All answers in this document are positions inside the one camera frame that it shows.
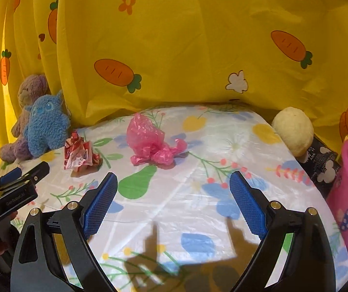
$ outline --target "stuffed animal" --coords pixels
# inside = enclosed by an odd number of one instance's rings
[[[282,138],[294,157],[300,157],[313,142],[313,125],[306,114],[294,107],[280,111],[272,121],[272,127]]]
[[[48,149],[64,146],[70,119],[62,112],[62,91],[57,95],[44,95],[25,109],[31,112],[29,123],[24,129],[29,151],[34,157],[40,157]]]
[[[23,109],[17,122],[12,127],[12,135],[17,140],[12,144],[6,144],[0,149],[0,158],[8,164],[16,159],[28,160],[32,158],[28,149],[28,141],[23,136],[23,130],[29,121],[29,112],[24,109],[27,105],[32,105],[35,101],[46,94],[48,91],[48,83],[45,75],[31,75],[27,77],[20,85],[18,100],[19,105]]]

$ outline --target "metal screw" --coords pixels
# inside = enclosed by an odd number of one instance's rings
[[[38,208],[34,208],[34,209],[32,209],[31,212],[30,212],[30,214],[31,214],[32,216],[35,216],[35,215],[37,215],[38,213],[39,213],[39,209],[38,209]]]
[[[310,215],[317,215],[317,210],[315,208],[309,208],[308,212]]]
[[[272,201],[270,205],[274,210],[279,210],[282,207],[278,201]]]
[[[68,208],[69,210],[74,210],[74,209],[77,208],[77,206],[78,206],[78,203],[77,203],[77,202],[70,202],[69,204],[67,204],[67,208]]]

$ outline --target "yellow fabric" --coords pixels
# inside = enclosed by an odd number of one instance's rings
[[[77,124],[166,102],[239,99],[304,110],[340,150],[348,0],[56,1],[0,0],[0,61],[11,53],[8,83],[0,79],[0,146],[14,141],[19,84],[44,72]]]

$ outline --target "blue gripper pad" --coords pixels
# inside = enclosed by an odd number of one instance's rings
[[[12,171],[0,177],[0,186],[12,183],[13,181],[20,178],[21,174],[22,174],[22,171],[20,168],[13,169]]]
[[[115,174],[109,173],[106,175],[97,190],[95,198],[84,213],[83,232],[86,239],[97,233],[113,201],[117,192],[117,177]]]
[[[251,233],[258,235],[262,240],[266,237],[266,217],[258,203],[253,198],[248,183],[244,183],[238,173],[233,173],[229,180],[233,198],[240,208]]]

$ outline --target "pink plastic bag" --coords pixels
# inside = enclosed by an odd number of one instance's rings
[[[126,141],[135,153],[131,162],[134,165],[149,161],[172,164],[174,156],[186,150],[187,143],[183,139],[176,139],[177,146],[170,147],[164,140],[163,131],[156,128],[147,116],[136,113],[126,131]]]

